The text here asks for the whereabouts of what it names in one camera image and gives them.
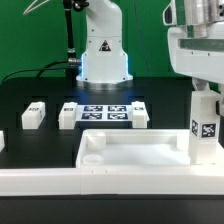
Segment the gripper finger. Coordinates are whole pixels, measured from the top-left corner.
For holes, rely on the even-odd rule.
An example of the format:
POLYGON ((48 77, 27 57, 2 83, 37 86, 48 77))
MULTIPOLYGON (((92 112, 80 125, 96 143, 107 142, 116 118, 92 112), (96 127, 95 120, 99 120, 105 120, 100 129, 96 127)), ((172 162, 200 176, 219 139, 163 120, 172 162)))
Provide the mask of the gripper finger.
POLYGON ((209 82, 206 80, 193 78, 192 85, 193 85, 194 91, 209 91, 210 90, 209 82))
POLYGON ((216 102, 217 114, 224 117, 224 84, 218 84, 219 99, 216 102))

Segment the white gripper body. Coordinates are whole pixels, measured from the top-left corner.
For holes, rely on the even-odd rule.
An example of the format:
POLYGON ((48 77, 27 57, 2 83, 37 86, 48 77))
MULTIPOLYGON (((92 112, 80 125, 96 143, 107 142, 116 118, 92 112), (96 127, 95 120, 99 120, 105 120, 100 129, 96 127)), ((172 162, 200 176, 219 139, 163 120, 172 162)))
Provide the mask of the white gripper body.
POLYGON ((169 28, 167 38, 176 73, 224 84, 224 23, 211 24, 207 38, 188 38, 182 27, 169 28))

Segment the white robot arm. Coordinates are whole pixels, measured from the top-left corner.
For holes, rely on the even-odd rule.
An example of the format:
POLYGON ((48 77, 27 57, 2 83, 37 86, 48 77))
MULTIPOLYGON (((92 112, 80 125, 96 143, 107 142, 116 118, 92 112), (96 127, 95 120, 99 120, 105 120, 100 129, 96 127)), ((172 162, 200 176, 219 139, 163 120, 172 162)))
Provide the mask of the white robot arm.
MULTIPOLYGON (((86 50, 78 82, 100 88, 131 80, 122 48, 121 9, 111 0, 86 3, 86 50)), ((224 0, 170 0, 163 24, 173 70, 190 76, 197 90, 219 84, 219 114, 224 117, 224 0)))

